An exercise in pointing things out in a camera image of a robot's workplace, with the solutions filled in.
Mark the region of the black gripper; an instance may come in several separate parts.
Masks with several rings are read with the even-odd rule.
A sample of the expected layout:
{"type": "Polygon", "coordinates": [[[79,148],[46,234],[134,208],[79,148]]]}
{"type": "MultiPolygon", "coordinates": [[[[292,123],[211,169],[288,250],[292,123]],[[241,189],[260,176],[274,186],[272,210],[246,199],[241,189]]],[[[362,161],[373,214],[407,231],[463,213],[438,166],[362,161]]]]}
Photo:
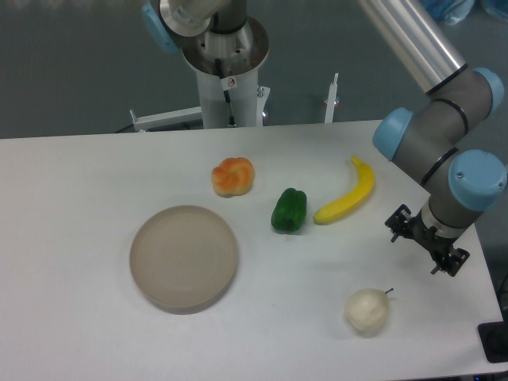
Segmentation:
{"type": "Polygon", "coordinates": [[[429,252],[436,266],[430,272],[435,275],[439,271],[455,276],[470,257],[470,253],[462,248],[454,248],[454,238],[437,235],[435,226],[427,228],[421,218],[411,216],[407,205],[402,204],[386,221],[385,226],[391,231],[391,242],[399,237],[412,239],[429,252]]]}

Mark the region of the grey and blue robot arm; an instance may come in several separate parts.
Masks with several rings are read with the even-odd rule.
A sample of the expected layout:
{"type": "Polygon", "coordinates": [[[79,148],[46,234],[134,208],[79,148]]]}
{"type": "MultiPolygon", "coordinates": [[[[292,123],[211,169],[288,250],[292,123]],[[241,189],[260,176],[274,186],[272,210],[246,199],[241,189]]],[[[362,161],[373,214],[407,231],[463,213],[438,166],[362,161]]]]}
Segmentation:
{"type": "MultiPolygon", "coordinates": [[[[429,97],[418,112],[392,111],[372,138],[383,156],[429,192],[418,214],[401,206],[387,227],[394,237],[428,251],[437,271],[455,275],[469,257],[456,240],[507,185],[506,169],[495,155],[461,152],[456,143],[498,108],[502,80],[486,68],[470,68],[419,2],[360,5],[429,97]]],[[[262,124],[266,90],[257,84],[257,71],[269,43],[245,2],[148,1],[141,15],[160,48],[181,52],[194,69],[205,127],[262,124]]]]}

